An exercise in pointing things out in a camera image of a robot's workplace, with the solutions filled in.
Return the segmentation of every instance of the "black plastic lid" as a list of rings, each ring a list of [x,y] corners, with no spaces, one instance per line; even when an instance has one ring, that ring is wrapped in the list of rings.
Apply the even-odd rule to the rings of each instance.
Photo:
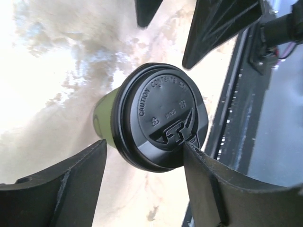
[[[201,148],[207,127],[198,87],[185,72],[168,64],[137,68],[120,87],[111,114],[120,154],[151,172],[183,166],[182,144],[189,141]]]

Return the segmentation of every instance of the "black mount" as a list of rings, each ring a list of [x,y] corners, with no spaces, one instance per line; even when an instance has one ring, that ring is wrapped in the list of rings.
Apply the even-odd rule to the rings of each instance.
[[[272,11],[266,3],[265,9]],[[249,62],[261,75],[266,69],[274,67],[279,59],[278,46],[294,42],[303,43],[303,0],[292,5],[292,12],[276,18],[275,14],[266,14],[255,31]]]

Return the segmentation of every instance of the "cup lid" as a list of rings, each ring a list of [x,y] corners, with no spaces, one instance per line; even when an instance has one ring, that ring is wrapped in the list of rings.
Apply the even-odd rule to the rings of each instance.
[[[183,166],[183,143],[201,148],[207,111],[193,80],[181,69],[147,63],[120,87],[111,113],[116,148],[130,164],[151,172]]]

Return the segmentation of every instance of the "black plastic bracket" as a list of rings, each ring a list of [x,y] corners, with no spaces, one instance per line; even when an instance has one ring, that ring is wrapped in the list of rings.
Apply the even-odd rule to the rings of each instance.
[[[285,188],[252,179],[189,143],[184,168],[195,226],[303,226],[303,183]]]
[[[89,227],[104,173],[107,146],[78,154],[15,184],[0,184],[2,227]]]
[[[265,10],[271,12],[272,8],[266,2]],[[266,74],[268,67],[274,67],[278,62],[277,47],[272,47],[268,49],[267,45],[264,42],[263,33],[262,33],[262,23],[266,23],[276,18],[275,14],[266,13],[262,19],[258,22],[258,25],[255,28],[253,43],[251,46],[251,51],[249,55],[249,63],[252,67],[258,71],[261,75]]]

